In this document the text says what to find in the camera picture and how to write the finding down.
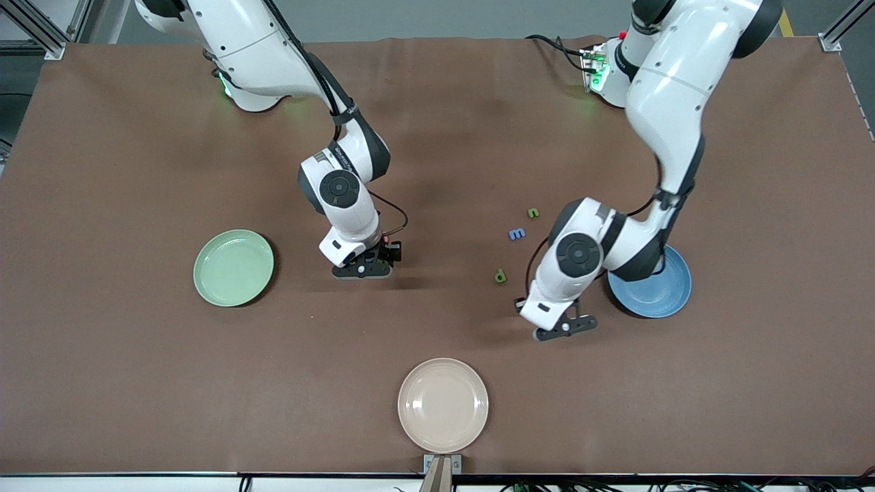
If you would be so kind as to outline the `blue plate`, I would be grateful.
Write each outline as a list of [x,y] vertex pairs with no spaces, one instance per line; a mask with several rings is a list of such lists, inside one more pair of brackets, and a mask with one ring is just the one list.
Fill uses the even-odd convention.
[[628,314],[666,318],[687,304],[692,293],[692,275],[680,253],[668,245],[656,274],[628,282],[609,272],[608,287],[615,303]]

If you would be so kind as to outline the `brown table cover sheet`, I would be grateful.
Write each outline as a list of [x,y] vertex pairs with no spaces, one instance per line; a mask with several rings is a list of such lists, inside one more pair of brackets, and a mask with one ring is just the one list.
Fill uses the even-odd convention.
[[[0,474],[406,472],[397,393],[442,356],[487,384],[472,473],[875,466],[875,143],[839,55],[773,38],[726,69],[669,239],[684,310],[631,317],[598,284],[599,327],[540,343],[513,300],[560,209],[653,193],[624,113],[531,41],[312,50],[390,147],[391,278],[337,280],[319,252],[296,181],[332,136],[319,100],[246,113],[185,44],[42,66],[0,177]],[[238,228],[271,243],[271,283],[209,304],[195,259]]]

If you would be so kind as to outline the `light green plate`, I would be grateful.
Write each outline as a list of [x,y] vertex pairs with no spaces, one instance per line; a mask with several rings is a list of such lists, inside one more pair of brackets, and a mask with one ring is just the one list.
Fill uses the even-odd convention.
[[238,228],[203,246],[194,262],[193,284],[209,304],[236,308],[258,298],[274,271],[271,243],[262,234]]

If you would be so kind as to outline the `aluminium frame profile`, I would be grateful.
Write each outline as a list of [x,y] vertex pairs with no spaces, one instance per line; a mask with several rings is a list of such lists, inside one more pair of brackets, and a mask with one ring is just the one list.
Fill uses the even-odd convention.
[[818,41],[823,52],[841,52],[841,39],[873,9],[875,0],[853,0],[825,31],[819,32]]
[[0,55],[60,60],[83,38],[95,0],[0,0]]

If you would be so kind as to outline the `beige plate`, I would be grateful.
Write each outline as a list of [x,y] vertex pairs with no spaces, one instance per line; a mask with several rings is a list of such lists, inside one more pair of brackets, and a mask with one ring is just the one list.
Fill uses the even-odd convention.
[[419,448],[455,454],[481,436],[489,416],[489,396],[472,367],[440,357],[409,371],[396,408],[404,433]]

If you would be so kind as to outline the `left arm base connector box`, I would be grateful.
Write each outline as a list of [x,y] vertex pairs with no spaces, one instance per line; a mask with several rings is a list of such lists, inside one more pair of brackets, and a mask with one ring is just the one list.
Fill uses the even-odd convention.
[[601,92],[610,75],[607,43],[579,50],[582,80],[587,92]]

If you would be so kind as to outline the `beige mounting bar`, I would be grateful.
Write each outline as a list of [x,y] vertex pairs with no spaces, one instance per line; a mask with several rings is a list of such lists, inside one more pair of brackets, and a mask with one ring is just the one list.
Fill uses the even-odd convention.
[[432,462],[418,492],[453,492],[453,475],[446,468],[444,459]]

